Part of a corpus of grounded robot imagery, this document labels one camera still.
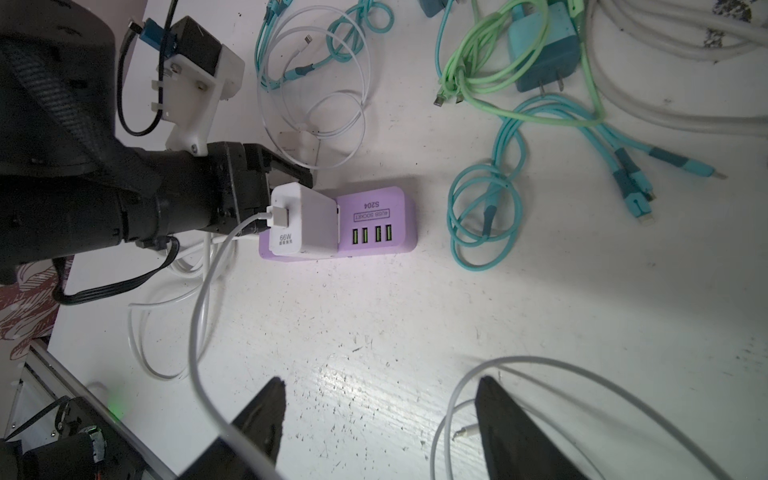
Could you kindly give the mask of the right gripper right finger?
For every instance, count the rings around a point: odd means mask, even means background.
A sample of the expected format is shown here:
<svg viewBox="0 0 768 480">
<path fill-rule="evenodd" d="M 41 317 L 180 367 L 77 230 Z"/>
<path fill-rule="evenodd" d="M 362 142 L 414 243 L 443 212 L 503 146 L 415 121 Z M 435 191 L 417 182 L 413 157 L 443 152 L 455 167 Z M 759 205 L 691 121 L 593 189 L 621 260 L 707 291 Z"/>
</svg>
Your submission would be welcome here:
<svg viewBox="0 0 768 480">
<path fill-rule="evenodd" d="M 474 404 L 491 479 L 585 477 L 494 378 L 481 378 Z"/>
</svg>

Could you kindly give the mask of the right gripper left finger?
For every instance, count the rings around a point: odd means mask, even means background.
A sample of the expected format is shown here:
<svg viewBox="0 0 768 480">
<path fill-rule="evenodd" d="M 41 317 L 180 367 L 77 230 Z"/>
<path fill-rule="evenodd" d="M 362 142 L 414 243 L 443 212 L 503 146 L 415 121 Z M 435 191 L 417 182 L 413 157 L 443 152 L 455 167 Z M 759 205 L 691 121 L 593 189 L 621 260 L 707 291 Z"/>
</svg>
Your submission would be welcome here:
<svg viewBox="0 0 768 480">
<path fill-rule="evenodd" d="M 264 460 L 270 475 L 277 475 L 276 462 L 283 433 L 287 407 L 286 384 L 271 378 L 259 393 L 231 422 L 231 426 L 259 454 L 248 452 L 247 459 Z M 249 463 L 218 438 L 179 476 L 179 479 L 268 479 L 255 473 Z"/>
</svg>

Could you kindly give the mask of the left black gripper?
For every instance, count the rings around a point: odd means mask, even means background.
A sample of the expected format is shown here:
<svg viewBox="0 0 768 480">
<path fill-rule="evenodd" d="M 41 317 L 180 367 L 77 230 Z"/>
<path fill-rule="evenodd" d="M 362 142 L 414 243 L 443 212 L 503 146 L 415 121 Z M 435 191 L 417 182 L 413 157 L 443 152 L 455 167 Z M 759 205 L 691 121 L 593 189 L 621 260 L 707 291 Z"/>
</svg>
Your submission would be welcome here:
<svg viewBox="0 0 768 480">
<path fill-rule="evenodd" d="M 161 234 L 230 233 L 246 218 L 266 211 L 274 189 L 269 175 L 275 171 L 290 183 L 314 186 L 309 169 L 256 143 L 216 142 L 202 157 L 157 152 L 155 169 L 162 177 L 156 192 Z"/>
</svg>

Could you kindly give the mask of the white charger adapter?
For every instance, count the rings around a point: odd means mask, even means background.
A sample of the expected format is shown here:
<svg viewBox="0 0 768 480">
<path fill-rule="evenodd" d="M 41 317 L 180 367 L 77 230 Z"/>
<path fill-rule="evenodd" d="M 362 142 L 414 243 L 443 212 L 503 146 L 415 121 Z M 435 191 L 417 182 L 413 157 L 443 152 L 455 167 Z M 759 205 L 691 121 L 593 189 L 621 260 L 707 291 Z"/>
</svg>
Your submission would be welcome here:
<svg viewBox="0 0 768 480">
<path fill-rule="evenodd" d="M 269 250 L 277 257 L 330 258 L 338 252 L 337 203 L 294 182 L 276 187 L 268 211 Z"/>
</svg>

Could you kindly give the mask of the purple power socket strip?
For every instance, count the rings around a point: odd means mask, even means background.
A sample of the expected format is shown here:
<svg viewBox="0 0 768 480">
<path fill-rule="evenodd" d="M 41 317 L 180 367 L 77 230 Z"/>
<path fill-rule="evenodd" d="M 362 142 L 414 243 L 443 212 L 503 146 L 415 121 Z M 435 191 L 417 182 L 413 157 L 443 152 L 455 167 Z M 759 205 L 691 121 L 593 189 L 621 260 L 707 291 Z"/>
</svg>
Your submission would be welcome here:
<svg viewBox="0 0 768 480">
<path fill-rule="evenodd" d="M 351 193 L 334 200 L 338 210 L 339 246 L 338 252 L 330 258 L 407 253 L 416 247 L 415 204 L 400 187 Z M 259 254 L 263 259 L 278 262 L 319 260 L 273 255 L 269 250 L 269 229 L 259 234 Z"/>
</svg>

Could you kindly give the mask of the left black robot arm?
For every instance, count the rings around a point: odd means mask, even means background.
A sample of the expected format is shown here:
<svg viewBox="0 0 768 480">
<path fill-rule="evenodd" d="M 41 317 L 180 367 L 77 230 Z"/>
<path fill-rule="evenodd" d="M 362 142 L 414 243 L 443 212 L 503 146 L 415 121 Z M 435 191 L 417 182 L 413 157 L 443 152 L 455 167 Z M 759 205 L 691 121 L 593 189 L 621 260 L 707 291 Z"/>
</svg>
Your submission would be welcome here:
<svg viewBox="0 0 768 480">
<path fill-rule="evenodd" d="M 210 142 L 218 104 L 240 89 L 242 59 L 195 20 L 168 18 L 156 48 L 162 151 L 128 147 L 128 43 L 71 1 L 1 5 L 1 281 L 17 268 L 120 243 L 162 250 L 187 231 L 227 234 L 270 202 L 280 170 L 304 167 L 259 144 Z"/>
</svg>

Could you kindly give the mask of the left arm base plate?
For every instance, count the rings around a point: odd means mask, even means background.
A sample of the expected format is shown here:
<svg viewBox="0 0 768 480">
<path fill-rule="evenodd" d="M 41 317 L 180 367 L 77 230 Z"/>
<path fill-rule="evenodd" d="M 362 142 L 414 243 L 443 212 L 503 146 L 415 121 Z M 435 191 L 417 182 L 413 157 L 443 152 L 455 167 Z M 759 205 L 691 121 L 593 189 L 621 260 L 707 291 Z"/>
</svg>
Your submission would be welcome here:
<svg viewBox="0 0 768 480">
<path fill-rule="evenodd" d="M 53 412 L 53 442 L 25 450 L 18 438 Z M 83 397 L 62 396 L 1 440 L 16 462 L 16 479 L 141 479 L 148 464 Z"/>
</svg>

